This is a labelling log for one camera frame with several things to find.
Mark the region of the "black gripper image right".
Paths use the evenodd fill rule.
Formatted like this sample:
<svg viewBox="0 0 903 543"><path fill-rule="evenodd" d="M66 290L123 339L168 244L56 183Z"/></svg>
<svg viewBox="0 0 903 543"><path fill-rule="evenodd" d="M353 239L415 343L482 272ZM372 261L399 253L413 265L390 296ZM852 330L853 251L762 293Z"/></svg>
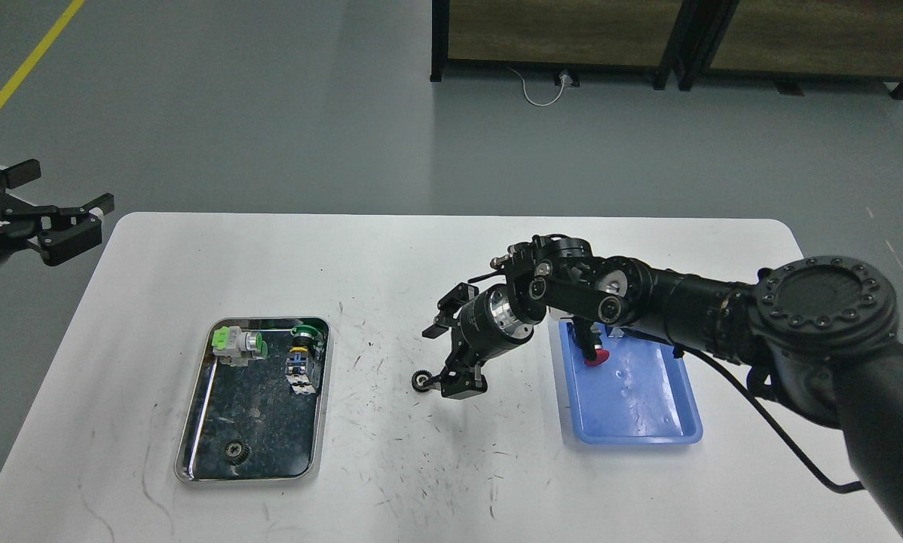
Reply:
<svg viewBox="0 0 903 543"><path fill-rule="evenodd" d="M475 285L458 283L436 306L437 316L423 330L423 337L438 338L451 330L448 369L430 376L428 385L444 398L465 400L487 392L483 374L487 360L509 353L534 336L534 324L523 322L514 312L506 285L479 293Z"/></svg>

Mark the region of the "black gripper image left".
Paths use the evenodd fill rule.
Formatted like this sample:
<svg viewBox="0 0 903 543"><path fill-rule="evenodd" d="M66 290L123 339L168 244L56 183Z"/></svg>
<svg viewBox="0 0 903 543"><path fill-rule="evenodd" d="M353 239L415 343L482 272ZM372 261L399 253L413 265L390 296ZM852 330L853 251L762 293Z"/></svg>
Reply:
<svg viewBox="0 0 903 543"><path fill-rule="evenodd" d="M8 195L41 178L38 159L0 167L0 265L14 252L37 252L48 267L56 267L103 244L103 217L115 209L115 196L104 193L83 205L32 205Z"/></svg>

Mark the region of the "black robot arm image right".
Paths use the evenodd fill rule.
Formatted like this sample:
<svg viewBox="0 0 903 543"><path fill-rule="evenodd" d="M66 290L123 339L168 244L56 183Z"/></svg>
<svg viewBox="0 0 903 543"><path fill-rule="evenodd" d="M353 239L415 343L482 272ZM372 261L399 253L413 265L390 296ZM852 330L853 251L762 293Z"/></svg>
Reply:
<svg viewBox="0 0 903 543"><path fill-rule="evenodd" d="M723 282L551 234L490 267L502 282L479 291L471 278L438 300L423 336L450 333L451 351L438 373L412 375L415 391L485 393L486 362L530 341L549 309L570 318L589 362L606 324L713 367L815 478L868 492L903 538L903 344L895 289L872 265L816 256Z"/></svg>

